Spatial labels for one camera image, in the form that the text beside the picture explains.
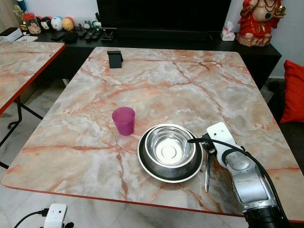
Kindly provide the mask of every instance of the phone holder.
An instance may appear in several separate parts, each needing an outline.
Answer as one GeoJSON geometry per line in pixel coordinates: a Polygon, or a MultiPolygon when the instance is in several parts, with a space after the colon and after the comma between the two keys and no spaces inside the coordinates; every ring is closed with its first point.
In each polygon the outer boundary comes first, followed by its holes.
{"type": "Polygon", "coordinates": [[[122,68],[123,56],[121,51],[108,51],[110,68],[122,68]]]}

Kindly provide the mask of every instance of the red table edge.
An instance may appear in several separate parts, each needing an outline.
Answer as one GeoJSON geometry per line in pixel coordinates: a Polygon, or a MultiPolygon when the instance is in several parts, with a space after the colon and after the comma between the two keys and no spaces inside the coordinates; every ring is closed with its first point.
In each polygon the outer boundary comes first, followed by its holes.
{"type": "Polygon", "coordinates": [[[24,85],[0,108],[0,115],[10,106],[11,103],[40,75],[40,73],[66,48],[64,44],[24,85]]]}
{"type": "MultiPolygon", "coordinates": [[[[168,208],[168,209],[185,210],[185,211],[200,212],[200,213],[206,213],[206,214],[224,215],[224,216],[244,218],[244,215],[228,214],[228,213],[221,213],[221,212],[214,212],[214,211],[207,211],[207,210],[195,210],[195,209],[179,208],[179,207],[164,206],[164,205],[150,204],[150,203],[140,203],[140,202],[126,201],[126,200],[119,200],[119,199],[118,200],[117,199],[106,199],[106,198],[99,198],[99,197],[93,197],[93,196],[80,196],[80,195],[58,193],[58,192],[39,191],[39,190],[31,190],[31,189],[23,189],[23,188],[18,188],[18,187],[11,187],[11,186],[7,186],[7,185],[4,185],[4,184],[2,184],[2,185],[9,188],[9,189],[31,191],[31,192],[38,192],[38,193],[46,193],[46,194],[51,194],[51,195],[69,196],[69,197],[85,198],[85,199],[91,199],[91,200],[104,200],[104,201],[110,201],[110,202],[128,203],[128,204],[136,204],[136,205],[150,206],[150,207],[157,207],[157,208],[168,208]]],[[[304,221],[298,221],[298,220],[289,220],[289,222],[304,223],[304,221]]]]}

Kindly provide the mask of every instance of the white device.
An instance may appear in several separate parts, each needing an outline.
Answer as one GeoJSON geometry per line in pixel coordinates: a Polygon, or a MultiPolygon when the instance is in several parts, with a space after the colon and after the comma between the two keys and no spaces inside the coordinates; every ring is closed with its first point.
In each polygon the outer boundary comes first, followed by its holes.
{"type": "Polygon", "coordinates": [[[36,39],[38,39],[38,37],[35,37],[35,36],[22,36],[19,39],[17,39],[16,41],[18,41],[18,42],[20,42],[20,41],[21,42],[33,42],[36,39]]]}
{"type": "MultiPolygon", "coordinates": [[[[226,143],[229,143],[229,144],[241,149],[241,147],[236,144],[230,131],[228,130],[228,128],[226,127],[226,125],[223,122],[219,122],[215,125],[212,125],[211,127],[208,127],[207,133],[211,139],[226,142],[226,143]]],[[[216,143],[216,142],[214,143],[214,146],[216,147],[216,150],[217,150],[218,162],[220,163],[221,166],[227,168],[226,164],[222,160],[222,156],[226,150],[230,149],[230,147],[224,146],[224,145],[216,143]]]]}
{"type": "Polygon", "coordinates": [[[53,203],[48,210],[44,228],[62,228],[63,221],[67,212],[67,205],[62,203],[53,203]]]}
{"type": "Polygon", "coordinates": [[[15,41],[19,37],[22,37],[22,32],[19,28],[8,28],[0,33],[0,41],[15,41]]]}

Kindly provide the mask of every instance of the black tv stand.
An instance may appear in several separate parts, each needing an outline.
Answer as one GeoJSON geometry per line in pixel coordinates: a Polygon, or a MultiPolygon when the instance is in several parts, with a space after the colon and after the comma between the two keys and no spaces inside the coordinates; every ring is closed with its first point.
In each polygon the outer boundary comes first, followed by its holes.
{"type": "MultiPolygon", "coordinates": [[[[209,32],[209,34],[210,39],[205,42],[120,38],[116,36],[116,33],[114,33],[112,41],[98,39],[86,42],[84,39],[79,38],[75,43],[66,44],[66,48],[40,76],[71,79],[95,47],[233,51],[241,55],[257,87],[261,89],[281,58],[281,54],[272,45],[250,48],[239,44],[237,41],[222,41],[219,32],[209,32]]],[[[54,42],[51,37],[52,32],[44,30],[38,35],[37,41],[54,42]]]]}
{"type": "Polygon", "coordinates": [[[128,28],[117,29],[118,38],[135,39],[162,39],[182,41],[208,41],[210,35],[207,31],[190,31],[167,28],[128,28]]]}

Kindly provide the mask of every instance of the jar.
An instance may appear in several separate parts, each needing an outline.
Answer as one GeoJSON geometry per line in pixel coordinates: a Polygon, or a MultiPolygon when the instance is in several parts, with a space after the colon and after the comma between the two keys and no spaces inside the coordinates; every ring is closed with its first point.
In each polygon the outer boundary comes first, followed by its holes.
{"type": "Polygon", "coordinates": [[[35,14],[26,13],[23,14],[23,18],[27,23],[28,31],[30,32],[30,34],[39,34],[41,32],[41,28],[37,22],[35,14]]]}

